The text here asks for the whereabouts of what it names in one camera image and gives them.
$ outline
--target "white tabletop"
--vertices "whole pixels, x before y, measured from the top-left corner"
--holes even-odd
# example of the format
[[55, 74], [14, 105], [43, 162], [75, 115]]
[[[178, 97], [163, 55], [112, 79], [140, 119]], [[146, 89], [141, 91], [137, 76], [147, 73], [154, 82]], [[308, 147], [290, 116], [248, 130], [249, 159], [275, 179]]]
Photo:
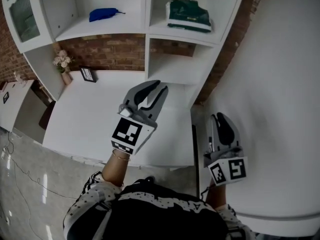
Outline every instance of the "white tabletop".
[[[3, 92], [0, 92], [0, 126], [9, 132], [12, 132], [20, 107], [25, 100], [34, 80], [20, 84], [16, 82], [8, 82]], [[9, 98], [4, 104], [3, 97], [9, 93]]]
[[[128, 90], [145, 80], [144, 72], [98, 71], [96, 83], [79, 71], [55, 104], [43, 146], [72, 156], [107, 161], [111, 155], [113, 119]], [[163, 108], [158, 128], [130, 165], [185, 167], [194, 164], [189, 109]]]

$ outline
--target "person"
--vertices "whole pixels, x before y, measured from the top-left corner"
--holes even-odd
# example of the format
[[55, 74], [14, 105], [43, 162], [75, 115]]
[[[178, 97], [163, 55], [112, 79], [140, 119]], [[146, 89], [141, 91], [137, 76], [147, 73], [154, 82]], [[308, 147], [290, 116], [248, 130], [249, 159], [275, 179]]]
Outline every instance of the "person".
[[66, 240], [156, 238], [168, 234], [227, 240], [255, 238], [226, 204], [225, 185], [211, 186], [206, 202], [157, 185], [151, 177], [121, 190], [129, 160], [129, 154], [114, 149], [102, 172], [88, 179], [64, 218]]

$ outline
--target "tile floor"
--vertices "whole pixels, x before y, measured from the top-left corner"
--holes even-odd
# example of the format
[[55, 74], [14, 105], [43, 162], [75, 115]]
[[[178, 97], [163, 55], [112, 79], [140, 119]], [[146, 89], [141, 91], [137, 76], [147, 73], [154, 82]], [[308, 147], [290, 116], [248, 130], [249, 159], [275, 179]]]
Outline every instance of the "tile floor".
[[[7, 137], [6, 133], [0, 135], [0, 151], [8, 143]], [[14, 152], [10, 157], [2, 153], [0, 159], [0, 236], [4, 240], [63, 240], [62, 222], [68, 208], [81, 193], [88, 177], [102, 167], [64, 157], [28, 137], [11, 134], [10, 139]], [[196, 194], [194, 166], [174, 171], [129, 167], [124, 184], [150, 175], [162, 186]]]

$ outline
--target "white flower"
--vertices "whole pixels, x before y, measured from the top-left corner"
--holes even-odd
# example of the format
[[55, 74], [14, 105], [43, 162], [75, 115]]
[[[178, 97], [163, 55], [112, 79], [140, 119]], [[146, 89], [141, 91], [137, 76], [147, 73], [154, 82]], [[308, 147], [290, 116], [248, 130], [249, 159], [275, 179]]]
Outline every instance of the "white flower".
[[68, 56], [68, 54], [67, 54], [67, 52], [66, 52], [65, 50], [61, 50], [61, 51], [59, 51], [59, 56], [60, 56], [62, 59], [64, 59], [65, 57]]
[[70, 62], [71, 62], [71, 58], [67, 56], [67, 57], [64, 58], [64, 61], [65, 61], [66, 63], [70, 63]]
[[68, 66], [68, 63], [66, 61], [61, 62], [61, 67], [65, 68]]
[[61, 58], [60, 57], [55, 57], [54, 58], [54, 61], [53, 61], [53, 64], [58, 66], [58, 64], [61, 62]]

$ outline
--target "flower vase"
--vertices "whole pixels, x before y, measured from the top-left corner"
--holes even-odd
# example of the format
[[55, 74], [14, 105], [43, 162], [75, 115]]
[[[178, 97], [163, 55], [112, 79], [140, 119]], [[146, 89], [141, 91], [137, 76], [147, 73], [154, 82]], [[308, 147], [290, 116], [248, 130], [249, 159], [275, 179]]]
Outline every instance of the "flower vase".
[[63, 73], [61, 74], [61, 76], [62, 76], [62, 80], [64, 81], [64, 83], [65, 83], [66, 86], [68, 86], [68, 85], [71, 84], [72, 79], [71, 79], [71, 77], [70, 77], [70, 75], [69, 75], [68, 72], [66, 72], [66, 71], [63, 72]]

